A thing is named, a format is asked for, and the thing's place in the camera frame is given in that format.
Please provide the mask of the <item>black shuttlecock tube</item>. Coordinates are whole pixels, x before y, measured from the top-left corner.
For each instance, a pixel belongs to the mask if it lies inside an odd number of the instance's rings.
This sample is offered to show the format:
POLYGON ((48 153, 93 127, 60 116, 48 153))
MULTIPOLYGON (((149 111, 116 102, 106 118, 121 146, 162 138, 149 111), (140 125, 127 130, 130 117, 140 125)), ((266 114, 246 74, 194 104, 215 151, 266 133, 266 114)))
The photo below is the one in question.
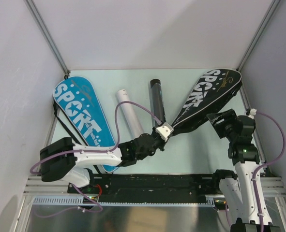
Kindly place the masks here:
POLYGON ((150 80, 151 111, 163 123, 166 122, 162 86, 159 79, 150 80))

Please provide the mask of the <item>black racket bag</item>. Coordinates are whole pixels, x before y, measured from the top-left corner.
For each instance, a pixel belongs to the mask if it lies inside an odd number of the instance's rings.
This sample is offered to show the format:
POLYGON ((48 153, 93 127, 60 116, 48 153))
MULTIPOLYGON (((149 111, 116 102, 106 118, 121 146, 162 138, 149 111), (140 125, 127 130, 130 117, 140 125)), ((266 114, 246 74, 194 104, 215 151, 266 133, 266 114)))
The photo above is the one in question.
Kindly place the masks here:
POLYGON ((190 133, 208 121, 234 97, 242 86, 242 75, 233 69, 212 69, 203 73, 172 123, 173 136, 190 133))

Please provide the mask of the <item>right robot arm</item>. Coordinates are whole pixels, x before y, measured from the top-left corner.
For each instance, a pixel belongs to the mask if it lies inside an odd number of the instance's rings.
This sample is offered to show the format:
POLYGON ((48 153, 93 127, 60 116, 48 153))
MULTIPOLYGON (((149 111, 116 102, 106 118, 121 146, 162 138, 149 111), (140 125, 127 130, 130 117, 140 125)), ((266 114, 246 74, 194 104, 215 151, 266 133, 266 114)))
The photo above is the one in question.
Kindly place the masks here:
POLYGON ((207 118, 220 138, 229 141, 228 157, 235 170, 216 170, 212 190, 226 199, 226 215, 232 217, 232 232, 279 232, 266 208, 261 180, 259 151, 252 143, 256 129, 255 110, 238 116, 230 109, 208 114, 207 118))

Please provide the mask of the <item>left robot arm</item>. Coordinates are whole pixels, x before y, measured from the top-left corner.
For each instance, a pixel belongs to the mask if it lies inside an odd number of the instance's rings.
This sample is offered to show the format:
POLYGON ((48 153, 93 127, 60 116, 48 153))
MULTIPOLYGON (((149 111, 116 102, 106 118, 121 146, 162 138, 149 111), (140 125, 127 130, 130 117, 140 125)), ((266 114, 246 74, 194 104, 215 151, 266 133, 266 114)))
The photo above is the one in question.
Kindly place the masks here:
POLYGON ((117 148, 83 146, 64 137, 40 151, 41 180, 54 182, 63 180, 80 188, 83 192, 92 192, 95 181, 89 168, 93 165, 128 167, 148 156, 153 156, 157 149, 164 146, 172 130, 161 125, 153 128, 151 134, 121 143, 117 148))

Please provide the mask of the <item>white shuttlecock tube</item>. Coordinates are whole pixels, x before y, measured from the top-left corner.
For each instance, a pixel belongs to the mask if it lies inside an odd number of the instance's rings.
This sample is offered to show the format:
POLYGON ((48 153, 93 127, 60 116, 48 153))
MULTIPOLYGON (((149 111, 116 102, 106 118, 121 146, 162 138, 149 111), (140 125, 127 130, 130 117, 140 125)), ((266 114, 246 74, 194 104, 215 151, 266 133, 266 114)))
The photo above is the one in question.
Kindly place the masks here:
MULTIPOLYGON (((119 102, 130 102, 129 95, 125 89, 119 90, 117 93, 117 98, 119 102)), ((132 138, 135 139, 144 133, 141 123, 134 111, 133 105, 130 103, 124 103, 121 105, 123 114, 129 126, 132 134, 132 138)))

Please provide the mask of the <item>blue racket bag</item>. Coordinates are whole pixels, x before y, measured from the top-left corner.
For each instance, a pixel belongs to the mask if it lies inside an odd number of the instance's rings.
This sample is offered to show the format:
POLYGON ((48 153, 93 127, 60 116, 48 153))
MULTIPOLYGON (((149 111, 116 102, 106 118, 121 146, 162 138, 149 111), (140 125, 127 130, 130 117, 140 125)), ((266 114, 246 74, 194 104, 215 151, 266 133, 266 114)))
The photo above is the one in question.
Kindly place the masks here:
POLYGON ((53 92, 54 115, 64 113, 71 126, 57 118, 75 142, 92 147, 114 147, 111 129, 91 82, 81 76, 61 81, 53 92))

